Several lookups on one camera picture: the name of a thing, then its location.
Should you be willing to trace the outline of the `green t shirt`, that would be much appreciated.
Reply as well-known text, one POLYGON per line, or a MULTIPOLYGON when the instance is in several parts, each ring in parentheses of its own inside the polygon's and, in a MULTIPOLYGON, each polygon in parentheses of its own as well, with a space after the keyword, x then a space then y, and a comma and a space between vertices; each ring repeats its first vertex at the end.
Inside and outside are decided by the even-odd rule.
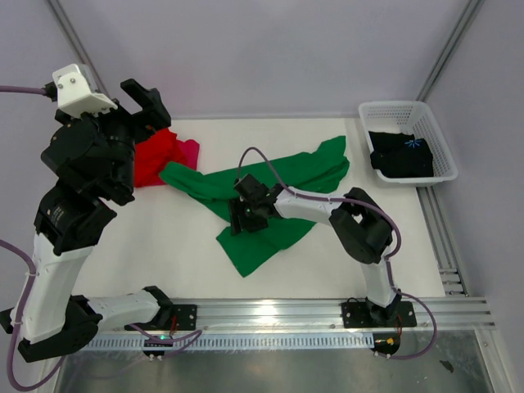
MULTIPOLYGON (((307 192, 335 192, 341 180, 346 176, 350 162, 345 155, 346 137, 339 136, 320 143, 313 152, 300 152, 272 160, 272 171, 264 162, 242 167, 244 174, 249 174, 260 183, 281 191, 282 186, 275 178, 279 174, 288 187, 296 187, 307 192)), ((234 189, 237 181, 237 169, 202 174, 179 163, 170 162, 160 172, 160 178, 179 191, 187 193, 215 215, 231 222, 229 202, 239 194, 234 189)), ((253 206, 241 208, 251 216, 260 212, 268 220, 268 226, 255 232, 243 231, 232 234, 232 228, 226 226, 216 240, 242 277, 247 277, 257 270, 279 251, 294 246, 313 227, 314 222, 305 219, 281 219, 271 214, 276 210, 272 203, 276 193, 268 190, 258 195, 253 206)))

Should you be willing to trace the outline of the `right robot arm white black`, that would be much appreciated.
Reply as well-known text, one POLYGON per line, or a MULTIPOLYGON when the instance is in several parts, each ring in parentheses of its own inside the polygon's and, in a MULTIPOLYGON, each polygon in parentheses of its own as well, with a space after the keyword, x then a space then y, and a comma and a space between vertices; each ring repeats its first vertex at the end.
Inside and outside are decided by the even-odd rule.
POLYGON ((280 183, 268 187, 247 174, 235 180, 237 197, 228 202, 232 235, 256 233, 271 219, 302 219, 332 228, 345 252, 361 263, 369 320, 378 326, 399 323, 402 295, 386 261, 399 231, 391 218, 362 189, 344 196, 307 192, 280 183))

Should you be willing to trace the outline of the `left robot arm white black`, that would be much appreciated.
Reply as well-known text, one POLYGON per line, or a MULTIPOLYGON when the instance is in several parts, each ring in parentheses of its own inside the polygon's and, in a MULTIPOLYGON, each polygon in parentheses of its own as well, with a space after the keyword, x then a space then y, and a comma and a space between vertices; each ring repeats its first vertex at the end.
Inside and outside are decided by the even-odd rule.
POLYGON ((59 109, 59 129, 42 152, 56 185, 42 198, 34 221, 34 254, 27 288, 16 307, 1 314, 1 325, 22 358, 33 363, 73 354, 99 332, 116 328, 161 329, 172 317, 172 302, 158 287, 112 298, 74 295, 79 271, 116 216, 108 206, 133 200, 135 147, 171 118, 158 90, 134 79, 121 88, 139 105, 136 113, 117 100, 92 109, 59 109))

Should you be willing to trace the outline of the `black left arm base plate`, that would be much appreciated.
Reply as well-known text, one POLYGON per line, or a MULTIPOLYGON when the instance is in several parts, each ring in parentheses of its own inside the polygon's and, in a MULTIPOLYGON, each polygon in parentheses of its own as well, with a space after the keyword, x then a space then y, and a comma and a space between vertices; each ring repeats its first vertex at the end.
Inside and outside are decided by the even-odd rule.
POLYGON ((195 331, 197 305, 171 305, 161 307, 156 316, 146 323, 135 323, 144 331, 183 332, 195 331))

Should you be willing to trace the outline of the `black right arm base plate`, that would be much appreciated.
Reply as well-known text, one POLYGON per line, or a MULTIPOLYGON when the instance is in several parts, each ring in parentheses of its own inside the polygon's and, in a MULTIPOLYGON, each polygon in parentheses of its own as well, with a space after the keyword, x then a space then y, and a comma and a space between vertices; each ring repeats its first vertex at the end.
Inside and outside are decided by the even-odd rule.
POLYGON ((414 328, 418 322, 409 301, 398 296, 386 308, 368 299, 348 298, 341 303, 344 328, 414 328))

